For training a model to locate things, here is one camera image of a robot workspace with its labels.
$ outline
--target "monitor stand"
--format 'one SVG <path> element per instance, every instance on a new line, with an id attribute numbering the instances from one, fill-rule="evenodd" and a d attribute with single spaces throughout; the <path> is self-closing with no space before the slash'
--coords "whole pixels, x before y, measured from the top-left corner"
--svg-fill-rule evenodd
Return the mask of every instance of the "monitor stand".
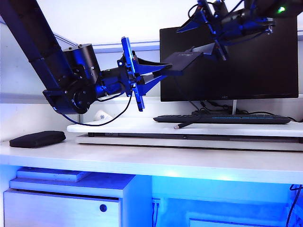
<path id="1" fill-rule="evenodd" d="M 232 114 L 236 114 L 237 110 L 237 100 L 232 101 Z"/>

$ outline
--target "black pouch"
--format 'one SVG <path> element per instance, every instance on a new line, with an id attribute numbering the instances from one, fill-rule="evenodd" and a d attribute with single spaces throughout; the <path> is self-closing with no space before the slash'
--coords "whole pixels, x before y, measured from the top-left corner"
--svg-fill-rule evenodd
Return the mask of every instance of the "black pouch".
<path id="1" fill-rule="evenodd" d="M 63 131 L 42 131 L 10 140 L 9 145 L 16 148 L 39 148 L 60 143 L 65 139 Z"/>

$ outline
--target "monitor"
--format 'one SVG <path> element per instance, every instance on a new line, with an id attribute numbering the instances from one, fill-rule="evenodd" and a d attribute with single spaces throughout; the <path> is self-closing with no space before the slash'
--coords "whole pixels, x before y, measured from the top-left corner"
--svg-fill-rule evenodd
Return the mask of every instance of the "monitor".
<path id="1" fill-rule="evenodd" d="M 213 43 L 206 26 L 176 30 L 160 30 L 161 62 L 174 52 Z M 228 46 L 227 61 L 199 57 L 183 76 L 161 81 L 161 101 L 298 97 L 297 37 L 296 17 L 277 19 L 273 34 Z"/>

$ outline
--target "blue bracket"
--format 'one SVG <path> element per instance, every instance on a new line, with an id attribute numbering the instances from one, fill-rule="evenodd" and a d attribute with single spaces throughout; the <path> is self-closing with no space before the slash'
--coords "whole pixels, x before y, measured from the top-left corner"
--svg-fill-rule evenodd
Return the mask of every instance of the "blue bracket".
<path id="1" fill-rule="evenodd" d="M 143 74 L 162 70 L 165 67 L 170 67 L 171 64 L 156 63 L 137 58 L 135 52 L 132 51 L 128 37 L 122 37 L 121 43 L 124 51 L 124 62 L 118 61 L 118 65 L 121 67 L 121 64 L 124 64 L 128 77 L 128 83 L 130 89 L 134 91 L 138 109 L 139 111 L 143 111 L 144 102 L 142 96 L 152 89 L 160 80 L 165 78 L 165 76 L 158 76 L 148 83 L 145 83 L 145 76 Z"/>

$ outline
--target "white cabinet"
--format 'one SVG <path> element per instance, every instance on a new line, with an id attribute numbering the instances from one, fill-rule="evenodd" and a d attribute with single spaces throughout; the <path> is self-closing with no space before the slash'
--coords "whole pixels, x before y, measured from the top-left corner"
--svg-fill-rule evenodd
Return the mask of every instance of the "white cabinet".
<path id="1" fill-rule="evenodd" d="M 18 170 L 4 192 L 5 227 L 152 225 L 150 176 L 60 171 Z"/>
<path id="2" fill-rule="evenodd" d="M 4 192 L 5 227 L 119 227 L 120 201 Z"/>

